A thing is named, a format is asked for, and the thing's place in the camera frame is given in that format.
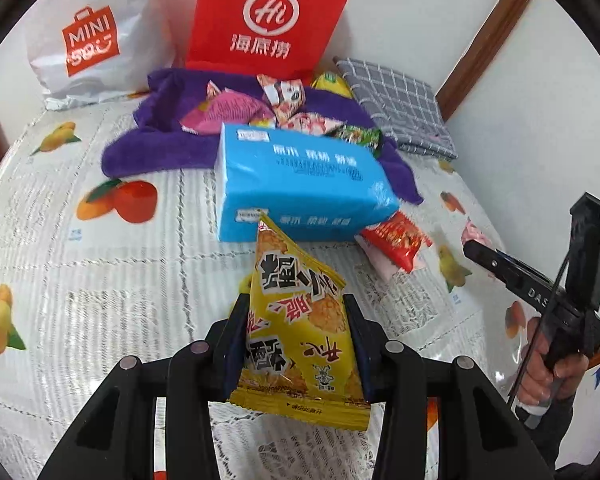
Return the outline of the person's right hand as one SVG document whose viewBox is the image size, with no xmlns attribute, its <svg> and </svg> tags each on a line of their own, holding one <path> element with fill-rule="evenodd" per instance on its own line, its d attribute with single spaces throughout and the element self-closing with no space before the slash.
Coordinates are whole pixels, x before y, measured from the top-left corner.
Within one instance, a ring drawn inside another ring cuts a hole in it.
<svg viewBox="0 0 600 480">
<path fill-rule="evenodd" d="M 538 328 L 539 320 L 539 318 L 530 318 L 527 324 L 527 344 L 522 350 L 524 358 L 530 352 L 531 339 Z M 550 344 L 545 335 L 540 333 L 535 339 L 526 371 L 517 390 L 517 399 L 522 404 L 537 406 L 550 400 L 555 382 L 561 382 L 562 385 L 555 391 L 554 399 L 571 398 L 588 369 L 588 357 L 582 353 L 575 353 L 559 360 L 553 370 L 549 370 L 544 364 L 544 356 L 548 348 Z"/>
</svg>

